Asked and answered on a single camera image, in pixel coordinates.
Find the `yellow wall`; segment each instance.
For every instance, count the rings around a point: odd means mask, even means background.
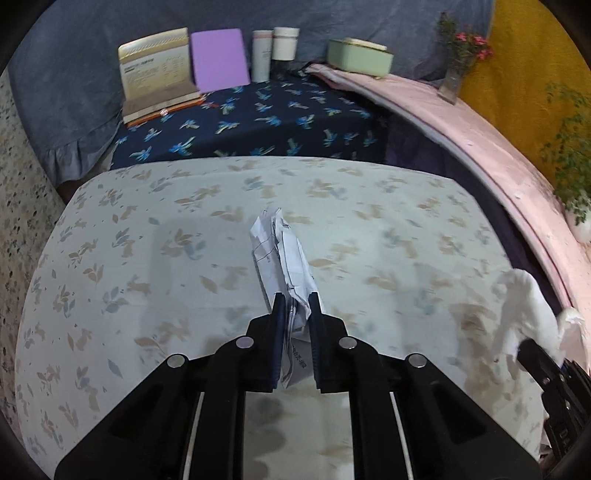
[[[577,47],[540,0],[496,0],[490,37],[495,55],[478,62],[460,97],[492,123],[551,181],[540,160],[570,109],[546,101],[550,82],[591,93],[591,71]]]

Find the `tissue box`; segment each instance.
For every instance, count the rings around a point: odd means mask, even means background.
[[[384,77],[390,73],[393,58],[385,46],[377,43],[356,38],[329,41],[329,65],[346,72]]]

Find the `pink blanket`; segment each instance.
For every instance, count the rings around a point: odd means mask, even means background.
[[[433,87],[413,80],[378,80],[319,64],[308,73],[400,114],[462,161],[509,212],[563,307],[576,308],[591,322],[591,246],[573,238],[550,183],[489,122],[461,100],[451,105]]]

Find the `cylindrical container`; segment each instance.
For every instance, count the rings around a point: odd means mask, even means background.
[[[271,50],[273,30],[255,30],[252,32],[252,71],[253,83],[266,82],[271,70]]]
[[[275,27],[273,30],[273,60],[294,60],[299,35],[299,28]]]

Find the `glass vase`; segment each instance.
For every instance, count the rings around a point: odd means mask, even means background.
[[[457,96],[462,88],[463,80],[464,75],[461,72],[454,68],[448,68],[437,94],[446,102],[455,105],[457,102]]]

